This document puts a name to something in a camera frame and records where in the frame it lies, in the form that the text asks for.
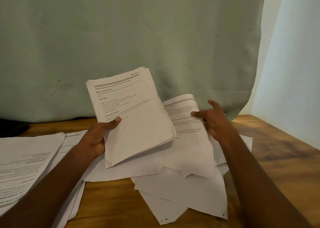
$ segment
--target person's left arm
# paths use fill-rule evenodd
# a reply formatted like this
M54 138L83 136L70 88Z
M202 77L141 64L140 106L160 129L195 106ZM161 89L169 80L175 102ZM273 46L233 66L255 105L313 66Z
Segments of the person's left arm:
M0 217L2 227L47 228L53 224L63 203L89 167L104 152L103 137L121 119L96 123L57 166L28 192L14 207Z

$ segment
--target hand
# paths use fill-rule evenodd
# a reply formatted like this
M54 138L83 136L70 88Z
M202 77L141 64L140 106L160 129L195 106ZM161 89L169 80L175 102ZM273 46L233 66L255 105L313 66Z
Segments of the hand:
M203 119L209 134L215 138L220 145L224 144L235 134L238 136L237 130L227 120L220 105L213 100L208 100L208 103L213 106L213 109L191 112L191 115Z
M104 152L104 143L103 137L108 129L114 129L120 123L121 118L116 117L113 121L107 123L95 123L91 125L87 133L82 137L79 142L80 145L84 145L89 148L89 151L92 152L97 158Z

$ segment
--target wood grain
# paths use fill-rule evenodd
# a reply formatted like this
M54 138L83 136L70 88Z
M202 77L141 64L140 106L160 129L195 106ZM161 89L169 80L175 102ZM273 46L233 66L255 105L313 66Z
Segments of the wood grain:
M95 118L30 124L21 136L88 129ZM251 115L233 121L239 133L253 137L253 154L277 187L317 228L320 228L320 151ZM230 173L224 176L229 221L188 209L162 227L246 227ZM160 227L134 184L127 179L86 183L79 212L67 228Z

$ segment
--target white wall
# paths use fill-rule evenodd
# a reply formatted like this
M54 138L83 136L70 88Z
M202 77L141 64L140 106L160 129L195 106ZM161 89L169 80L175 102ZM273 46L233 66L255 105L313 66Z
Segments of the white wall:
M320 149L320 0L282 0L252 114Z
M247 105L242 109L239 114L251 114L254 98L257 92L258 83L260 80L261 72L263 65L266 59L266 54L268 51L270 39L273 33L273 28L277 15L279 12L281 0L265 0L262 11L262 21L261 21L261 42L258 56L258 65L257 65L257 75L252 89L251 97Z

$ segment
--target green curtain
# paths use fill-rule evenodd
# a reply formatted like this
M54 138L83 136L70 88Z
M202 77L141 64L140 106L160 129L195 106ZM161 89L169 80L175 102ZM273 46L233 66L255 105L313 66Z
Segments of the green curtain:
M88 79L140 66L160 98L249 100L264 0L0 0L0 117L94 116Z

